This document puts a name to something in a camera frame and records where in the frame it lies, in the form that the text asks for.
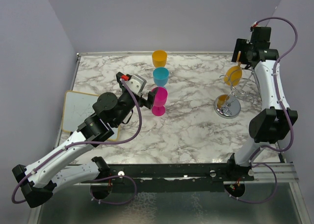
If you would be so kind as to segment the pink wine glass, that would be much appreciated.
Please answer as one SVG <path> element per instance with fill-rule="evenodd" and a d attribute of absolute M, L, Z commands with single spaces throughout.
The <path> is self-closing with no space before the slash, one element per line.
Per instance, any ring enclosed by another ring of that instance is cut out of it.
<path fill-rule="evenodd" d="M 165 104 L 168 97 L 168 91 L 166 88 L 158 86 L 153 88 L 152 92 L 156 93 L 152 113 L 155 116 L 162 116 L 166 111 Z"/>

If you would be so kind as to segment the blue wine glass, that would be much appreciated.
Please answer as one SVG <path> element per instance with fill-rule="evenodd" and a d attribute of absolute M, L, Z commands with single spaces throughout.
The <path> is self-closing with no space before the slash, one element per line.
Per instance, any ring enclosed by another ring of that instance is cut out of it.
<path fill-rule="evenodd" d="M 165 67 L 158 67 L 153 71 L 153 80 L 155 85 L 164 87 L 169 79 L 169 71 Z"/>

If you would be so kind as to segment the yellow wine glass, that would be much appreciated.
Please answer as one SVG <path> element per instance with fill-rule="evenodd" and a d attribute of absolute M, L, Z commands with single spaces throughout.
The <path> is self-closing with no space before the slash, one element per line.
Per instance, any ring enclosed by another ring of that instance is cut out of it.
<path fill-rule="evenodd" d="M 224 83 L 228 86 L 237 86 L 242 78 L 241 62 L 239 61 L 240 54 L 241 52 L 238 53 L 236 58 L 237 65 L 231 67 L 223 78 Z"/>
<path fill-rule="evenodd" d="M 167 63 L 167 52 L 156 50 L 152 53 L 152 62 L 155 68 L 165 67 Z"/>

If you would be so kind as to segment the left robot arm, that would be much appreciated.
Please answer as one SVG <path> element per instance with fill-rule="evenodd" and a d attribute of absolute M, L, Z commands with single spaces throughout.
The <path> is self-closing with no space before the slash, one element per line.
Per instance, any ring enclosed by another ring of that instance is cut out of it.
<path fill-rule="evenodd" d="M 153 107 L 157 90 L 143 98 L 146 80 L 141 76 L 119 72 L 116 80 L 122 90 L 120 97 L 112 92 L 101 94 L 92 106 L 94 112 L 60 146 L 30 165 L 17 165 L 12 169 L 18 182 L 11 197 L 14 204 L 26 202 L 30 208 L 35 208 L 65 187 L 109 179 L 112 172 L 102 157 L 94 157 L 91 162 L 75 168 L 66 166 L 99 145 L 115 145 L 116 142 L 108 140 L 114 134 L 113 129 L 125 124 L 125 118 L 133 109 L 141 115 L 141 107 Z"/>

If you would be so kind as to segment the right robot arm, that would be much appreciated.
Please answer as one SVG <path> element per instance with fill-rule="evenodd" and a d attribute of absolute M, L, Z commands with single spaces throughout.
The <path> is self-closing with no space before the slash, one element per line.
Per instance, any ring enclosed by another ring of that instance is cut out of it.
<path fill-rule="evenodd" d="M 249 139 L 241 149 L 227 161 L 225 174 L 230 180 L 237 180 L 251 169 L 251 163 L 269 148 L 276 152 L 282 149 L 273 147 L 286 135 L 294 136 L 293 124 L 298 113 L 291 110 L 283 91 L 280 77 L 280 57 L 276 49 L 270 48 L 270 27 L 251 28 L 251 38 L 237 39 L 232 62 L 250 66 L 258 82 L 262 110 L 249 123 Z"/>

